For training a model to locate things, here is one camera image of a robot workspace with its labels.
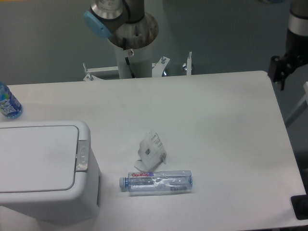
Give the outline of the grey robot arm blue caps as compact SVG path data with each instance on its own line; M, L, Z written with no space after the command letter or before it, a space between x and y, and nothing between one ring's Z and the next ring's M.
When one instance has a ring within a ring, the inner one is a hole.
M169 59L151 61L154 40L159 33L156 19L144 9L142 0L93 0L84 13L88 28L107 39L115 49L119 77L162 76ZM293 0L286 36L284 56L270 59L268 76L283 90L286 78L308 63L308 2Z

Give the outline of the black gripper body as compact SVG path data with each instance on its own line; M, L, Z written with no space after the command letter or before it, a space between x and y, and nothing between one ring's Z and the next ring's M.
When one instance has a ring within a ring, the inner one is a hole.
M288 56L287 78L297 68L308 64L308 37L287 30L286 55Z

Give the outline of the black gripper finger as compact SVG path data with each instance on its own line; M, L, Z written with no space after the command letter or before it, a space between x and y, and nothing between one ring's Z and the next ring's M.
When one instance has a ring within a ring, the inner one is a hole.
M284 90L285 86L285 69L286 58L283 56L272 56L269 63L268 76L275 83L280 91Z

